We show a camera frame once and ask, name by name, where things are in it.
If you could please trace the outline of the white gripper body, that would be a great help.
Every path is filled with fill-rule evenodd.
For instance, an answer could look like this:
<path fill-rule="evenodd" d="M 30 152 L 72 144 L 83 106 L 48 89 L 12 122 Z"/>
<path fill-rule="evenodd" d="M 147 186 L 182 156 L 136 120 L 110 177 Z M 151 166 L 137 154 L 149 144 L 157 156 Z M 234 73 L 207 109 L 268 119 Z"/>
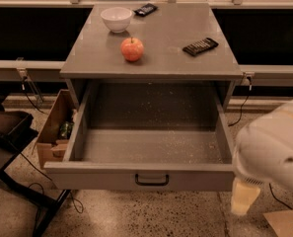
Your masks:
<path fill-rule="evenodd" d="M 239 179 L 251 185 L 260 186 L 268 181 L 268 177 L 256 165 L 254 157 L 235 155 L 233 157 L 233 170 Z"/>

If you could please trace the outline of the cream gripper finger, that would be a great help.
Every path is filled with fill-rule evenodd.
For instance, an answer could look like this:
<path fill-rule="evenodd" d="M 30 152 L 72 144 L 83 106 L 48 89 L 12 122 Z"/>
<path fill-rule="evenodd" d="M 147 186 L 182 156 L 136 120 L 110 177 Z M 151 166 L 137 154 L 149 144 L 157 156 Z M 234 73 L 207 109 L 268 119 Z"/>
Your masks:
<path fill-rule="evenodd" d="M 232 187 L 231 212 L 238 216 L 246 215 L 259 194 L 259 182 L 235 178 Z"/>

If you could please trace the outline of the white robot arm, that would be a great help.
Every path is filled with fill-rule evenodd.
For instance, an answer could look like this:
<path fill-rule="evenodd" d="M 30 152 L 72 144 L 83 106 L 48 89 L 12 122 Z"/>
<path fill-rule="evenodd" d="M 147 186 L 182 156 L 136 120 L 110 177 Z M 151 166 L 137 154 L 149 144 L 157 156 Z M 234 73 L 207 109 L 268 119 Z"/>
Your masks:
<path fill-rule="evenodd" d="M 293 100 L 238 132 L 232 165 L 231 212 L 236 215 L 248 212 L 264 183 L 293 192 Z"/>

